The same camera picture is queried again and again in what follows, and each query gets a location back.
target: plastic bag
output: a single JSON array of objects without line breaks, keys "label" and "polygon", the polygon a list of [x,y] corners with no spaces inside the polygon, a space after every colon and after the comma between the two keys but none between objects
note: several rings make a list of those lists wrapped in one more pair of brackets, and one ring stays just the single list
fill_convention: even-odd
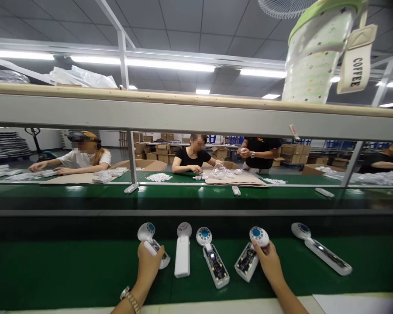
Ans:
[{"label": "plastic bag", "polygon": [[112,76],[104,76],[73,65],[71,70],[54,67],[50,79],[63,85],[80,85],[93,88],[117,88]]}]

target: headphones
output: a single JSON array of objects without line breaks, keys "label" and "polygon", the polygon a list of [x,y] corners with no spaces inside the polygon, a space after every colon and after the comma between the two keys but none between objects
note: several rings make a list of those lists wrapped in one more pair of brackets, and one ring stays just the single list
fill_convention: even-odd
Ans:
[{"label": "headphones", "polygon": [[[71,142],[84,142],[85,140],[90,140],[90,137],[85,135],[87,131],[83,131],[83,132],[70,132],[67,135],[67,138],[71,141]],[[95,142],[97,142],[97,149],[101,149],[102,148],[102,141],[100,139],[94,140]]]}]

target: ceiling light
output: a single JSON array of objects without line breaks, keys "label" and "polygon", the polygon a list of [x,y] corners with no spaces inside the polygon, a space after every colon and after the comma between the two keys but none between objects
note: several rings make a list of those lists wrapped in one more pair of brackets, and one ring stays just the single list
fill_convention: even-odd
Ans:
[{"label": "ceiling light", "polygon": [[263,98],[263,99],[275,99],[275,98],[278,98],[278,97],[280,97],[280,96],[281,96],[281,95],[268,94],[268,95],[263,96],[262,98]]},{"label": "ceiling light", "polygon": [[209,90],[209,89],[197,89],[197,90],[195,91],[195,93],[197,93],[197,94],[203,94],[203,95],[208,95],[208,94],[210,93],[210,90]]},{"label": "ceiling light", "polygon": [[23,51],[0,51],[0,58],[54,60],[54,56],[49,53]]},{"label": "ceiling light", "polygon": [[264,76],[283,79],[287,76],[285,71],[273,71],[273,70],[257,70],[257,69],[241,69],[240,74],[242,75],[252,75],[252,76]]},{"label": "ceiling light", "polygon": [[390,107],[393,107],[393,103],[380,105],[379,107],[390,108]]},{"label": "ceiling light", "polygon": [[[99,64],[110,64],[120,65],[121,61],[119,58],[111,57],[93,57],[93,56],[71,56],[74,62],[80,63],[99,63]],[[205,65],[201,63],[189,63],[189,62],[175,62],[175,61],[159,61],[151,59],[130,59],[127,58],[127,65],[139,66],[147,68],[167,68],[172,70],[188,70],[188,71],[200,71],[200,72],[214,72],[215,66]]]}]

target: person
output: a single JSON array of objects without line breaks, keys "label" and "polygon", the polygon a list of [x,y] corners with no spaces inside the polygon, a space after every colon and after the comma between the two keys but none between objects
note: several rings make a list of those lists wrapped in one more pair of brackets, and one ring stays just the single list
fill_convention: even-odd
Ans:
[{"label": "person", "polygon": [[369,155],[358,173],[377,173],[393,171],[393,144],[383,152],[372,153]]},{"label": "person", "polygon": [[191,134],[190,146],[179,149],[173,159],[172,172],[175,174],[183,172],[194,172],[201,174],[204,162],[215,166],[216,160],[206,151],[203,151],[207,143],[207,137],[203,134]]},{"label": "person", "polygon": [[[279,304],[283,309],[284,314],[308,314],[307,310],[297,299],[291,289],[288,287],[283,271],[281,268],[281,262],[276,252],[275,245],[272,241],[269,242],[268,252],[252,242],[256,253],[259,257],[263,273],[267,280],[271,284],[274,290]],[[144,247],[144,242],[141,242],[138,246],[138,276],[137,281],[131,291],[128,294],[132,295],[129,298],[125,297],[111,312],[111,314],[135,314],[136,311],[133,307],[134,300],[138,306],[138,309],[144,304],[144,301],[150,291],[154,279],[159,271],[160,261],[163,253],[165,252],[164,246],[158,251],[156,256]]]},{"label": "person", "polygon": [[31,165],[31,172],[38,172],[46,166],[59,166],[54,169],[58,175],[90,173],[106,170],[110,166],[110,152],[102,147],[101,141],[92,132],[74,132],[68,134],[74,150],[56,159],[41,161]]},{"label": "person", "polygon": [[281,155],[281,140],[269,137],[245,137],[237,154],[246,158],[243,170],[255,174],[269,174],[273,159]]}]

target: white wall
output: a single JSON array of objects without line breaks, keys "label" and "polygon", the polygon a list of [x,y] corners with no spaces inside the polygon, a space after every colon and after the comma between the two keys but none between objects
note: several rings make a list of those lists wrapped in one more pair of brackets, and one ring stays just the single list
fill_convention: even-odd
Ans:
[{"label": "white wall", "polygon": [[[18,132],[22,138],[28,143],[29,149],[36,151],[34,138],[32,135],[25,132],[22,128],[5,128],[0,129],[3,132]],[[39,147],[41,150],[49,150],[55,148],[61,148],[62,143],[60,139],[59,130],[52,129],[41,129],[41,133],[37,135]]]}]

